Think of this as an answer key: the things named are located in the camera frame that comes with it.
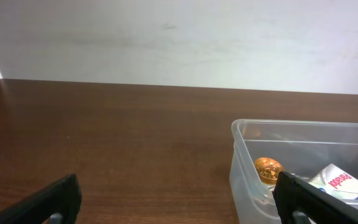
gold foil wrapped chocolate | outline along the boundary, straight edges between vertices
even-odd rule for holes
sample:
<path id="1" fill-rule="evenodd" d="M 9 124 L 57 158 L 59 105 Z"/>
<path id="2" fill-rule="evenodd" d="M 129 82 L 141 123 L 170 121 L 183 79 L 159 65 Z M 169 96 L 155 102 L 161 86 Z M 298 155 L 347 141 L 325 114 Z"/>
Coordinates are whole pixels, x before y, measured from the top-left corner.
<path id="1" fill-rule="evenodd" d="M 255 168 L 260 180 L 265 184 L 275 185 L 278 173 L 284 171 L 283 166 L 276 160 L 268 157 L 261 157 L 255 161 Z"/>

clear plastic container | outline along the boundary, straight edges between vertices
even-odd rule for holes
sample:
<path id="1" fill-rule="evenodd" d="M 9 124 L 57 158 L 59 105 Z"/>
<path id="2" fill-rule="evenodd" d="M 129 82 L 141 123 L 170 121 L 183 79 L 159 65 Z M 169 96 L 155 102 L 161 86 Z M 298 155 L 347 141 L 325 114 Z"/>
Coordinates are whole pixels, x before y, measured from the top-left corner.
<path id="1" fill-rule="evenodd" d="M 256 172 L 260 157 L 313 178 L 335 164 L 358 179 L 358 124 L 239 119 L 232 124 L 230 185 L 240 223 L 281 223 L 272 192 Z M 358 200 L 342 200 L 358 209 Z"/>

brown table surface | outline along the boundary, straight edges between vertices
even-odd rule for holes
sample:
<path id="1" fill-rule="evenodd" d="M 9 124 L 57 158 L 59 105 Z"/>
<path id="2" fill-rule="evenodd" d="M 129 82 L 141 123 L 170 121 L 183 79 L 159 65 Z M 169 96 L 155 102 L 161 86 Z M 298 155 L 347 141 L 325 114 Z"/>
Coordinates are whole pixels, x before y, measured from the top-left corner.
<path id="1" fill-rule="evenodd" d="M 3 80 L 0 210 L 74 172 L 77 223 L 238 223 L 239 118 L 358 123 L 358 96 Z"/>

white wall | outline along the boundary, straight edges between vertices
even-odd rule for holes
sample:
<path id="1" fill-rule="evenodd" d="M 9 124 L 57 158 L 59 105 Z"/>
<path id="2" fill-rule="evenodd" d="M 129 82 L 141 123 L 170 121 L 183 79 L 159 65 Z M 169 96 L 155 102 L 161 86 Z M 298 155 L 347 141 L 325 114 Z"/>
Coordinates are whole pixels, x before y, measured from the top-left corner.
<path id="1" fill-rule="evenodd" d="M 358 0 L 0 1 L 4 78 L 358 94 Z"/>

black plastic part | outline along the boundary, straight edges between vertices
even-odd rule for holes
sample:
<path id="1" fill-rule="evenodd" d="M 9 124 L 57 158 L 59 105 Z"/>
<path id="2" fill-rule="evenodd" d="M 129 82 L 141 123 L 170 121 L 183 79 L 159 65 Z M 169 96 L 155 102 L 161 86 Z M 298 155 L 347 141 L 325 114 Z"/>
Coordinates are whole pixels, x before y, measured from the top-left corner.
<path id="1" fill-rule="evenodd" d="M 74 224 L 80 205 L 80 187 L 71 174 L 1 211 L 0 224 L 41 224 L 54 213 L 62 215 L 62 224 Z"/>
<path id="2" fill-rule="evenodd" d="M 278 174 L 273 197 L 282 224 L 358 224 L 358 209 L 313 187 L 288 172 Z"/>

